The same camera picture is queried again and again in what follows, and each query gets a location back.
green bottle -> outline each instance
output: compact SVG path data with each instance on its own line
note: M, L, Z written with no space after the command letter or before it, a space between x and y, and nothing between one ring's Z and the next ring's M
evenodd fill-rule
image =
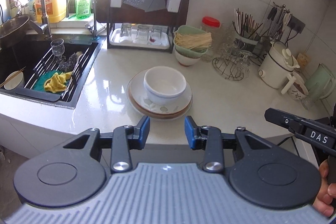
M88 18L91 15L91 0L76 0L76 17Z

white bowl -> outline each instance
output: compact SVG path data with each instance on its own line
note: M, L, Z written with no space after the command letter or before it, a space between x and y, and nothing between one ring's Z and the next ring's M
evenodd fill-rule
M145 73L143 85L148 99L157 105L165 105L176 100L186 88L186 80L176 69L158 66Z
M176 49L174 50L174 52L175 52L175 57L177 61L180 63L180 65L184 67L189 67L191 65L194 65L195 63L201 60L201 58L189 58L189 57L183 56Z
M294 85L291 85L287 93L290 95L290 97L292 97L293 100L301 100L303 98L306 98L308 95L308 90L305 87L304 83L302 83L300 80L296 80L295 83L302 88L303 93L301 93Z
M298 73L296 73L295 71L293 71L292 74L293 74L293 76L295 76L295 78L296 78L297 80L299 80L301 83L303 83L303 84L305 83L304 79L303 79Z
M8 75L6 80L10 78L12 75L16 74L18 71L15 71ZM6 90L12 90L14 88L22 88L25 83L25 79L23 77L23 72L20 72L17 76L15 76L13 79L11 79L8 83L4 85L4 88Z

plate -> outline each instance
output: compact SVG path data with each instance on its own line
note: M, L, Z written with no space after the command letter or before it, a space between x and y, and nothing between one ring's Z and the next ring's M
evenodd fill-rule
M147 92L143 86L143 79L147 71L148 70L144 70L135 75L128 84L130 94L132 95L133 100L141 108L154 114L170 115L184 110L189 105L192 98L192 92L188 83L186 85L185 91L179 96L176 101L170 104L159 106L149 100L147 97Z
M180 112L177 112L177 113L174 113L174 114L168 114L168 115L155 114L155 113L147 111L146 109L142 108L140 105L138 105L136 103L136 101L133 99L133 97L130 93L130 85L128 85L128 87L127 87L126 94L127 94L128 102L130 103L130 105L133 107L133 109L136 112L138 112L141 115L147 115L147 116L151 117L152 119L160 120L160 121L172 121L172 120L179 119L180 117L184 116L189 111L189 109L191 108L191 106L193 104L193 97L191 97L191 100L190 100L189 104L187 105L187 107L184 108Z

white tray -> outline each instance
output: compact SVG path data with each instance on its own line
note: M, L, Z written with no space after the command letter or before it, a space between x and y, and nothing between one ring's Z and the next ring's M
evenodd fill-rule
M132 42L119 42L120 37L120 28L115 29L113 33L110 35L110 44L111 45L117 45L117 46L126 46L126 47L139 47L139 48L159 48L159 49L168 49L170 47L169 45L169 39L168 35L165 32L162 32L161 35L161 45L151 45L151 42L148 41L148 44L138 44L135 43L135 38L137 37L137 31L132 29Z

electric kettle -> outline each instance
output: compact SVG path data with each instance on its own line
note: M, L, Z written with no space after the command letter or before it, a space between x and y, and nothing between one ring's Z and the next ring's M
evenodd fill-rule
M319 64L317 70L305 82L304 85L308 90L310 90L316 83L320 87L323 87L323 92L319 99L327 98L335 88L335 77L325 64Z

